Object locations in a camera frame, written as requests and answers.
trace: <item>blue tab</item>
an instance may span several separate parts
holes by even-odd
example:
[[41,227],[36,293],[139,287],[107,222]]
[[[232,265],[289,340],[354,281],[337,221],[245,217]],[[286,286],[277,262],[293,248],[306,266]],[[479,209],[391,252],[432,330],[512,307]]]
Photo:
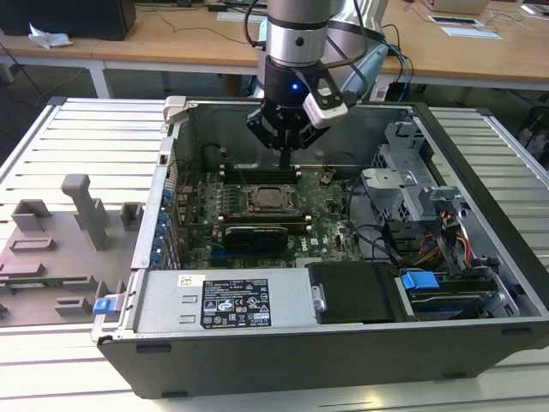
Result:
[[117,300],[115,298],[99,298],[94,303],[95,315],[114,315]]
[[402,284],[408,289],[439,289],[437,277],[433,272],[408,271],[401,276]]
[[164,241],[162,239],[156,238],[153,240],[153,248],[154,249],[160,249],[164,245]]
[[164,189],[163,195],[164,195],[164,198],[168,201],[172,200],[173,198],[173,194],[167,189]]
[[157,264],[162,259],[162,255],[154,251],[151,253],[151,262]]

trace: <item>white paper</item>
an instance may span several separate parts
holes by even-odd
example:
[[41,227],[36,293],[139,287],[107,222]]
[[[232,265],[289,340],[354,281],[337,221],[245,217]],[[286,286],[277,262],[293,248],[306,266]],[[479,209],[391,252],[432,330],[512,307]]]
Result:
[[73,44],[69,39],[69,35],[65,33],[51,34],[38,30],[38,28],[33,27],[32,24],[29,24],[28,26],[31,28],[31,33],[28,35],[28,38],[40,47],[50,50],[52,47]]
[[477,39],[501,39],[496,33],[477,30],[476,28],[441,27],[449,36],[475,37]]

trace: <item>wooden desk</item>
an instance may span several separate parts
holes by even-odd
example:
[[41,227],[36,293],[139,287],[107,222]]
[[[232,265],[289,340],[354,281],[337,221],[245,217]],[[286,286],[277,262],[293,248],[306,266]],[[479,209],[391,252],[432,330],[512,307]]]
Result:
[[[529,17],[523,17],[521,24],[495,21],[493,24],[502,39],[457,38],[448,36],[442,25],[422,21],[412,10],[405,11],[407,5],[402,0],[389,0],[383,24],[393,23],[399,28],[402,50],[414,63],[413,82],[549,90],[549,21]],[[424,18],[445,15],[432,13],[420,1],[411,7]],[[490,10],[473,17],[486,22],[494,9],[517,12],[519,7],[520,4],[515,3],[491,2]],[[26,37],[1,36],[0,41],[23,64],[89,69],[100,98],[111,96],[104,69],[256,74],[256,52],[246,44],[225,39],[207,29],[173,32],[174,28],[205,27],[244,42],[241,21],[218,21],[216,13],[205,9],[164,11],[157,8],[157,13],[152,7],[138,5],[137,9],[136,24],[125,41],[74,39],[72,46],[49,51],[32,44]],[[258,26],[250,24],[252,36],[256,36]],[[493,26],[480,29],[493,30]],[[392,28],[386,28],[386,34],[389,41],[396,43]],[[0,63],[9,63],[1,50]],[[396,58],[387,58],[377,78],[377,87],[386,87],[394,81],[399,69]]]
[[[254,69],[257,67],[256,52],[244,38],[242,22],[218,21],[217,13],[210,13],[207,9],[172,12],[162,12],[157,9],[156,13],[140,11],[142,9],[153,8],[137,6],[136,24],[126,40],[101,40],[94,47],[94,58],[134,62],[248,66]],[[167,21],[175,27],[176,33],[166,23]],[[258,24],[250,24],[252,35],[256,35],[258,26]],[[211,28],[236,41],[225,39],[205,29],[188,30],[193,27]]]
[[[407,3],[389,0],[383,24],[393,23],[399,28],[401,48],[413,60],[413,82],[484,88],[523,88],[549,90],[549,20],[520,17],[527,15],[520,4],[491,2],[482,15],[470,15],[483,23],[492,18],[491,12],[503,10],[512,13],[519,22],[509,23],[504,15],[493,21],[493,26],[479,30],[498,30],[502,39],[469,39],[450,37],[440,25],[421,20],[412,10],[405,11]],[[411,5],[423,18],[428,15],[451,15],[432,12],[421,2]],[[396,44],[395,30],[385,29],[388,41]],[[387,58],[379,84],[394,79],[400,65],[397,58]]]
[[[105,69],[158,70],[164,72],[255,75],[257,57],[247,43],[241,21],[217,21],[217,13],[206,9],[164,11],[136,6],[136,23],[125,41],[71,39],[74,45],[43,49],[25,36],[5,36],[0,41],[21,64],[83,67],[90,71],[97,96],[112,97]],[[175,27],[205,27],[176,33]],[[250,34],[257,36],[259,24],[250,22]],[[230,39],[213,33],[219,32]],[[0,64],[12,63],[0,49]]]

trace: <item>table leg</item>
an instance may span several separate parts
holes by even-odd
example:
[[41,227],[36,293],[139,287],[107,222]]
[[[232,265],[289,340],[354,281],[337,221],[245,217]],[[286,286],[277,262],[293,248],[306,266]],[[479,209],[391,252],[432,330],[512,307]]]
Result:
[[379,75],[371,88],[370,101],[385,101],[393,76]]
[[172,91],[172,83],[170,82],[170,72],[169,71],[161,71],[160,75],[162,76],[162,87],[164,88],[165,92],[171,92]]
[[0,79],[6,84],[10,84],[14,82],[14,77],[11,75],[11,71],[9,70],[10,64],[0,64]]
[[225,94],[229,97],[239,97],[240,88],[242,87],[241,75],[221,75],[223,78],[223,87]]
[[463,88],[462,92],[460,93],[460,97],[457,98],[455,103],[457,103],[460,106],[465,105],[465,103],[467,102],[467,99],[469,98],[469,95],[471,94],[471,90],[473,90],[473,88]]
[[92,81],[94,82],[95,93],[99,99],[111,99],[112,91],[108,80],[105,76],[105,66],[103,62],[96,61],[88,67]]

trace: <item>warning label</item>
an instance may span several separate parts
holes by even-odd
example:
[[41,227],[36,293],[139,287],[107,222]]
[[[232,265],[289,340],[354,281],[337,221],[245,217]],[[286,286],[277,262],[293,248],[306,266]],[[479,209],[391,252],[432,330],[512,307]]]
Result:
[[267,279],[205,281],[200,324],[204,329],[270,326]]

